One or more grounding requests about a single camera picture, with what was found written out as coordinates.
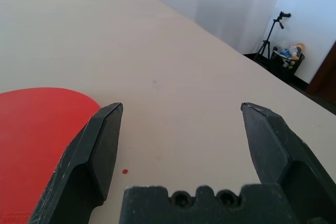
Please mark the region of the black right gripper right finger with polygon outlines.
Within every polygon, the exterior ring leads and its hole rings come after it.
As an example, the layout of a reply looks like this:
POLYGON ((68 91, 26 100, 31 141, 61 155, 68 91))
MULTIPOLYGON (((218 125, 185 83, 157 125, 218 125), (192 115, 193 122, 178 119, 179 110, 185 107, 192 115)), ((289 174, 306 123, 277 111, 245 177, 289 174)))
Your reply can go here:
POLYGON ((271 109, 240 109, 260 182, 281 186, 300 223, 335 223, 335 182, 309 146, 271 109))

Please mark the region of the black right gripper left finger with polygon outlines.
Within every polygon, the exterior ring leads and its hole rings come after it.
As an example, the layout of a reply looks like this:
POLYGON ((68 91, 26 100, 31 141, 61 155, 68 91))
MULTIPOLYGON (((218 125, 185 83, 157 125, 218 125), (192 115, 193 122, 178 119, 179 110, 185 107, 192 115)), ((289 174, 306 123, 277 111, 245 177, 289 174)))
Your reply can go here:
POLYGON ((88 223, 107 200, 116 163, 122 103, 99 109, 63 152, 28 223, 88 223))

